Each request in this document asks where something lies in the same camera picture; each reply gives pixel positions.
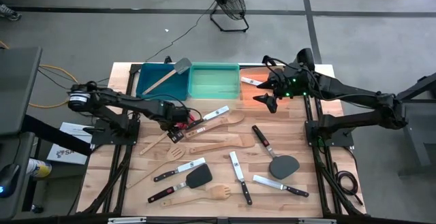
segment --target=paring knife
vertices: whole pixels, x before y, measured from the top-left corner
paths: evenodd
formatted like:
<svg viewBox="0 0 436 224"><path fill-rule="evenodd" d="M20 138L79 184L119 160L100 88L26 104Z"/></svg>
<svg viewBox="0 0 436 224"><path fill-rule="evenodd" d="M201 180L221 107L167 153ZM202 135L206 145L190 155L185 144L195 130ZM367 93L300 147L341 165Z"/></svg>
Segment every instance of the paring knife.
<svg viewBox="0 0 436 224"><path fill-rule="evenodd" d="M186 163L184 165L178 166L177 169L175 169L175 170L172 170L172 171L169 171L169 172L165 172L165 173L163 173L161 175L158 175L158 176L154 177L153 180L155 182L158 182L158 181L163 180L163 179L165 179L167 177L173 176L173 175L175 175L177 173L181 173L181 172L184 172L186 170L190 170L193 167L200 166L200 165L202 165L204 163L206 163L206 160L204 160L204 157L201 158L201 159L196 159L196 160L191 161L189 163Z"/></svg>
<svg viewBox="0 0 436 224"><path fill-rule="evenodd" d="M300 196L303 196L303 197L308 197L309 196L309 193L306 193L305 191L301 191L301 190L295 189L293 187L289 187L289 186L283 185L280 182L276 182L276 181L267 179L265 177L254 175L253 176L253 180L258 182L258 183L261 183L263 185L267 185L269 187L274 187L274 188L277 188L277 189L280 189L280 190L286 190L286 191L289 191L289 192L291 192L293 194L297 194L297 195L300 195Z"/></svg>
<svg viewBox="0 0 436 224"><path fill-rule="evenodd" d="M243 187L243 193L244 193L245 199L247 200L247 204L252 205L253 202L251 201L250 193L248 192L247 185L245 184L243 171L240 169L240 165L239 165L238 157L236 156L236 152L234 152L234 151L231 152L230 158L232 159L232 164L233 164L234 171L236 173L236 177L238 178L238 180L240 181L240 184Z"/></svg>
<svg viewBox="0 0 436 224"><path fill-rule="evenodd" d="M186 130L192 129L195 126L199 125L200 123L203 123L204 121L208 121L208 120L210 120L212 118L215 118L216 116L219 116L219 115L223 114L224 112L227 112L228 110L229 110L229 107L228 106L224 106L224 107L222 107L222 108L220 108L218 110L215 110L215 111L213 111L213 112L211 112L209 114L206 114L206 115L203 116L203 119L199 119L197 121L192 122L190 125L188 125L188 127L186 127Z"/></svg>

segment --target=gray floor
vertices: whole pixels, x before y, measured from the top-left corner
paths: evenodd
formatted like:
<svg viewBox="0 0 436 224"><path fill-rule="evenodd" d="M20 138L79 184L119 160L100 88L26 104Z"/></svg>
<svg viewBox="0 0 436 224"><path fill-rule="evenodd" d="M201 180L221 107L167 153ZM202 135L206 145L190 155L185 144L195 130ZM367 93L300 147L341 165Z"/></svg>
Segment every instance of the gray floor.
<svg viewBox="0 0 436 224"><path fill-rule="evenodd" d="M213 0L4 0L19 6L206 9ZM245 0L249 10L304 10L303 0ZM436 0L311 0L312 10L350 12L434 12ZM115 61L143 61L192 26L196 14L70 14L23 12L20 22L0 22L0 40L10 47L41 46L42 63L63 67L79 81L109 76ZM226 16L227 26L241 22ZM265 54L291 61L311 47L306 16L248 15L245 34L221 33L207 18L152 61L189 57L195 61L260 62ZM398 93L435 72L436 18L315 17L322 62L352 86ZM63 101L65 91L38 76L33 103ZM347 114L360 108L344 105ZM66 107L29 108L38 118L88 123ZM399 169L414 163L402 131L379 127L353 132L364 200L369 214L410 221L436 222L436 180L400 179ZM65 214L81 178L50 182L42 200L45 216Z"/></svg>

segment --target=metal blade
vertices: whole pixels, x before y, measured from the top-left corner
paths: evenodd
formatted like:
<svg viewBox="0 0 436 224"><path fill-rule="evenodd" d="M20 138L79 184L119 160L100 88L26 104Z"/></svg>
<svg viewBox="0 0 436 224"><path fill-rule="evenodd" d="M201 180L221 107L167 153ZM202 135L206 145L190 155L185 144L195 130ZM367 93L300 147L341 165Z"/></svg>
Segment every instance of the metal blade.
<svg viewBox="0 0 436 224"><path fill-rule="evenodd" d="M227 112L229 110L228 106L224 106L218 110L215 110L213 112L211 112L210 114L206 114L203 116L203 120L207 121L209 119L215 118L216 116L219 116L221 114L223 114L224 112Z"/></svg>
<svg viewBox="0 0 436 224"><path fill-rule="evenodd" d="M186 163L184 165L180 165L177 167L177 172L184 172L185 170L192 169L193 167L197 167L199 165L202 165L203 163L206 163L206 160L204 160L204 157L201 159L196 159L194 161L191 161L189 163Z"/></svg>
<svg viewBox="0 0 436 224"><path fill-rule="evenodd" d="M238 178L238 180L243 182L244 175L243 175L243 171L240 169L240 165L239 165L238 157L236 156L236 152L234 152L234 151L231 152L230 158L232 159L232 164L233 164L234 171L236 173L236 177Z"/></svg>
<svg viewBox="0 0 436 224"><path fill-rule="evenodd" d="M253 180L258 182L258 183L262 183L263 185L274 187L274 188L277 188L277 189L280 189L280 190L283 190L284 187L285 187L280 182L275 182L273 180L270 180L270 179L267 179L265 177L261 177L261 176L258 176L258 175L254 175L253 176Z"/></svg>

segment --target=black spatula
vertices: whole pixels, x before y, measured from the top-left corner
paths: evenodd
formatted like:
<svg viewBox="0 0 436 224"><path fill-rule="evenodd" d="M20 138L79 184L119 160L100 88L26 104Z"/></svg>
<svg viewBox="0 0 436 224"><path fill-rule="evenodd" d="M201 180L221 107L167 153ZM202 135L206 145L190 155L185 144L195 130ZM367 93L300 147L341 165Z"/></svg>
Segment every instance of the black spatula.
<svg viewBox="0 0 436 224"><path fill-rule="evenodd" d="M177 184L173 187L168 187L167 189L160 191L159 193L154 194L149 197L149 203L153 203L156 200L159 200L163 197L168 196L169 194L182 189L183 187L188 186L189 188L196 188L202 186L212 180L212 174L209 170L209 166L207 164L201 165L196 168L193 172L189 173L186 176L186 181L181 184Z"/></svg>
<svg viewBox="0 0 436 224"><path fill-rule="evenodd" d="M299 162L289 155L277 156L273 149L270 146L269 141L265 138L264 134L260 132L259 128L255 125L252 126L252 129L259 137L260 142L266 147L268 152L272 157L272 161L270 163L270 173L275 178L281 180L288 177L290 174L294 173L296 170L300 168Z"/></svg>

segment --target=electric fan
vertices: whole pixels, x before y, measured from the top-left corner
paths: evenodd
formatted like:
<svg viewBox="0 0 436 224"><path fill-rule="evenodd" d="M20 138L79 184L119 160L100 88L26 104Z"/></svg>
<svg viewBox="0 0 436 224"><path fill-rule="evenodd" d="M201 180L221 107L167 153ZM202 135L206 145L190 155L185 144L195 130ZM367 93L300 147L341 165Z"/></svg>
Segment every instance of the electric fan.
<svg viewBox="0 0 436 224"><path fill-rule="evenodd" d="M223 32L245 32L249 25L247 23L247 20L245 20L245 2L244 0L215 0L217 4L213 8L213 11L211 13L211 21L217 25L220 31ZM213 19L213 14L217 11L217 8L221 7L221 9L224 11L225 14L227 14L231 19L233 20L244 20L247 28L245 29L232 29L232 30L226 30L223 29L218 25L218 23Z"/></svg>

